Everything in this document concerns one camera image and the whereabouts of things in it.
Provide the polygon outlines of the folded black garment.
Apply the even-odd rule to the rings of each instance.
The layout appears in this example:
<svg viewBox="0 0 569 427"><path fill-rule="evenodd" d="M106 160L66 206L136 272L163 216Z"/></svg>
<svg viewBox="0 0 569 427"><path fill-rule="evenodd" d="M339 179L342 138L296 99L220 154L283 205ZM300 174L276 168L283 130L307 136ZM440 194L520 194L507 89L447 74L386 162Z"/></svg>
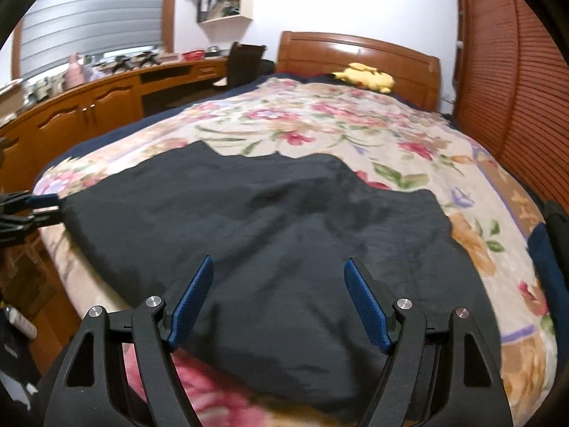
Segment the folded black garment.
<svg viewBox="0 0 569 427"><path fill-rule="evenodd" d="M568 250L569 243L569 220L568 214L556 201L549 200L545 203L544 218L552 244L563 251Z"/></svg>

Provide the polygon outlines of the pink bottle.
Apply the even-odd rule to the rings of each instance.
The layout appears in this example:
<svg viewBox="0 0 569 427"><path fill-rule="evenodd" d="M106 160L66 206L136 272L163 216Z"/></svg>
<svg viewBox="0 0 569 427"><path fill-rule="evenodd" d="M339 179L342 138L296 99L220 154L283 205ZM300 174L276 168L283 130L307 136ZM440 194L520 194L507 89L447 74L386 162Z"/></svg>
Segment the pink bottle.
<svg viewBox="0 0 569 427"><path fill-rule="evenodd" d="M82 57L78 53L69 56L69 66L65 72L65 88L68 90L81 86L85 82Z"/></svg>

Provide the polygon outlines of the red basket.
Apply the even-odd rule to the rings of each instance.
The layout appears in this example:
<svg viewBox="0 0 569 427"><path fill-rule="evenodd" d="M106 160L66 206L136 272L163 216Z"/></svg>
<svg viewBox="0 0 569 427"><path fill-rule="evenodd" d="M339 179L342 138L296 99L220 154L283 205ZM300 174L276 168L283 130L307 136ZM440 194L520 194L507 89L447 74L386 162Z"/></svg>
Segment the red basket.
<svg viewBox="0 0 569 427"><path fill-rule="evenodd" d="M198 62L206 58L206 52L203 49L196 49L181 54L184 62Z"/></svg>

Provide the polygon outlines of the wooden desk cabinet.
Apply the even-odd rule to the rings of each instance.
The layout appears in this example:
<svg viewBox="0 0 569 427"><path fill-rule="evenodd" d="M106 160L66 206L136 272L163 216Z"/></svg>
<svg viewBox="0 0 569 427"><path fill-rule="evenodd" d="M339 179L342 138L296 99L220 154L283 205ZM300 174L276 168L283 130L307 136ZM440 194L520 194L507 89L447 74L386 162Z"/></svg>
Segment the wooden desk cabinet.
<svg viewBox="0 0 569 427"><path fill-rule="evenodd" d="M145 96L213 81L226 73L224 57L170 63L111 75L46 100L1 127L1 189L30 190L56 157L142 120Z"/></svg>

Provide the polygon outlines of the folded navy garment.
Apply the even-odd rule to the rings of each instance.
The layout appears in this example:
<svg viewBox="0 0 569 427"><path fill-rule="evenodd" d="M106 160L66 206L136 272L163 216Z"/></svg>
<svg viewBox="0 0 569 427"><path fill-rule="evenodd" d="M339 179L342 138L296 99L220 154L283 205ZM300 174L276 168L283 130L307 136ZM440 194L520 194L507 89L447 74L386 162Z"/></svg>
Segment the folded navy garment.
<svg viewBox="0 0 569 427"><path fill-rule="evenodd" d="M568 362L568 289L545 224L534 227L527 239L527 249L554 323L557 359L564 365Z"/></svg>

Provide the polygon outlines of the yellow plush toy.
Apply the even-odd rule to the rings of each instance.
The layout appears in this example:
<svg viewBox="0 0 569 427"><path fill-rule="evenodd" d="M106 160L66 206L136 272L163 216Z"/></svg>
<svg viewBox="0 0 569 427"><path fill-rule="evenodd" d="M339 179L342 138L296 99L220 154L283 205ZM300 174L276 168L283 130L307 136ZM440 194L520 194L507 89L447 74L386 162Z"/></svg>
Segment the yellow plush toy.
<svg viewBox="0 0 569 427"><path fill-rule="evenodd" d="M393 76L361 63L350 63L342 72L332 75L336 80L381 94L389 94L394 86Z"/></svg>

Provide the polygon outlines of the floral blanket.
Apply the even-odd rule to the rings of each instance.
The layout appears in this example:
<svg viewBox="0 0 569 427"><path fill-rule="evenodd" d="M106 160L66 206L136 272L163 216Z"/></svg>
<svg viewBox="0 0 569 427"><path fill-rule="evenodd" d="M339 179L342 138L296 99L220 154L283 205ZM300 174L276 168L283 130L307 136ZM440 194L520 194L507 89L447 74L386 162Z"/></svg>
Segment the floral blanket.
<svg viewBox="0 0 569 427"><path fill-rule="evenodd" d="M328 154L373 188L430 191L450 218L497 315L501 376L523 425L550 393L561 349L527 239L542 215L492 155L436 113L402 100L272 76L84 141L50 162L38 194L67 196L159 153L204 142L222 155Z"/></svg>

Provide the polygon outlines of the grey window blind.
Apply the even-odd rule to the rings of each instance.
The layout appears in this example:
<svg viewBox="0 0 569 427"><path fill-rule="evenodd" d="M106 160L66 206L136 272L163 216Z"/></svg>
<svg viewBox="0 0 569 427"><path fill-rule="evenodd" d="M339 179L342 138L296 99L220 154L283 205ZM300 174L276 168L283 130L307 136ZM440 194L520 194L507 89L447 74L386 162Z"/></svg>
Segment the grey window blind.
<svg viewBox="0 0 569 427"><path fill-rule="evenodd" d="M72 54L162 43L163 0L36 0L23 16L20 76L65 64Z"/></svg>

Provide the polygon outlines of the black jacket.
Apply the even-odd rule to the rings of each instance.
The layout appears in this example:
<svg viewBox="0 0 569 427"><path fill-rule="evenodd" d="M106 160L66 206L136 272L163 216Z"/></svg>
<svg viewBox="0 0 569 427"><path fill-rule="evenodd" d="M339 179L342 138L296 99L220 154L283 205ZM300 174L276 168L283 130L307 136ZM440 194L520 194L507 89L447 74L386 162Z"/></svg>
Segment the black jacket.
<svg viewBox="0 0 569 427"><path fill-rule="evenodd" d="M434 194L371 187L331 155L222 156L190 144L65 197L62 209L74 244L129 306L211 257L187 348L256 392L343 421L361 415L386 358L344 285L352 257L436 329L455 307L470 310L500 356L483 282Z"/></svg>

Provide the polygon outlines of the wooden louvered wardrobe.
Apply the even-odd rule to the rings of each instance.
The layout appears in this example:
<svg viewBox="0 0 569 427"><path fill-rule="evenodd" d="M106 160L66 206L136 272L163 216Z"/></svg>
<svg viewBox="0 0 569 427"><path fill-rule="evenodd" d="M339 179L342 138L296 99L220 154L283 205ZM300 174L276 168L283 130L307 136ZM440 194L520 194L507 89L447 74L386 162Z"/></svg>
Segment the wooden louvered wardrobe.
<svg viewBox="0 0 569 427"><path fill-rule="evenodd" d="M461 4L460 128L542 201L566 207L568 65L524 0Z"/></svg>

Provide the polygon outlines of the dark wooden chair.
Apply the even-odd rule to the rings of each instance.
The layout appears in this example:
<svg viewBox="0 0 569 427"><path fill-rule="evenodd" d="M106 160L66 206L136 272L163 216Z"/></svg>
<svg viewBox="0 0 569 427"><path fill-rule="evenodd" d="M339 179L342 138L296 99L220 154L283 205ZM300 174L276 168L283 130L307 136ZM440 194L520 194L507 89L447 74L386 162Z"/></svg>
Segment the dark wooden chair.
<svg viewBox="0 0 569 427"><path fill-rule="evenodd" d="M213 84L220 91L231 90L253 83L260 76L276 72L273 61L263 58L265 45L234 42L227 59L227 75Z"/></svg>

